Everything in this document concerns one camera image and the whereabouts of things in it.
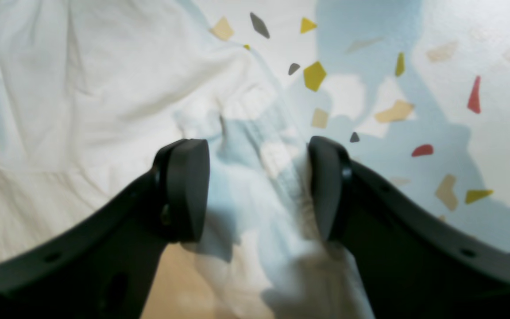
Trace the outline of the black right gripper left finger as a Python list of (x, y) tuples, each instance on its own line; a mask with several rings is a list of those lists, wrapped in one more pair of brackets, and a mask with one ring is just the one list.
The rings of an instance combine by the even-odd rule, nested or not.
[(0, 319), (139, 319), (172, 243), (198, 242), (209, 144), (182, 139), (67, 232), (0, 263)]

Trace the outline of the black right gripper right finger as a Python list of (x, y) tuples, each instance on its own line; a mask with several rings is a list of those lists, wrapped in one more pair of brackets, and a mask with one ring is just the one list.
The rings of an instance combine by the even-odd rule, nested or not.
[(334, 140), (313, 136), (321, 238), (358, 266), (378, 319), (510, 319), (510, 253), (441, 222)]

